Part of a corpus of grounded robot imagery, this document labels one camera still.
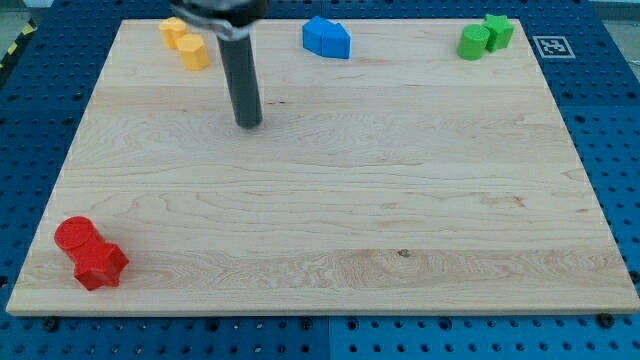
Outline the metal clamp tool mount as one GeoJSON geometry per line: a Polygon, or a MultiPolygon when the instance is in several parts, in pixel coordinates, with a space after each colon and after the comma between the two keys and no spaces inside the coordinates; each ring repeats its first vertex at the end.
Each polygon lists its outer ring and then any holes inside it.
{"type": "Polygon", "coordinates": [[[223,40],[240,40],[263,19],[269,0],[169,0],[173,14],[187,24],[212,31],[223,40]]]}

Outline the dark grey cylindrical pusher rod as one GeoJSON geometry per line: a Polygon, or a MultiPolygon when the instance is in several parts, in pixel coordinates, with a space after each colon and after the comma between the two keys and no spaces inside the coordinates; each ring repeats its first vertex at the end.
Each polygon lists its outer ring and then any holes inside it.
{"type": "Polygon", "coordinates": [[[262,105],[258,87],[251,26],[218,35],[217,42],[227,81],[236,124],[251,129],[262,122],[262,105]]]}

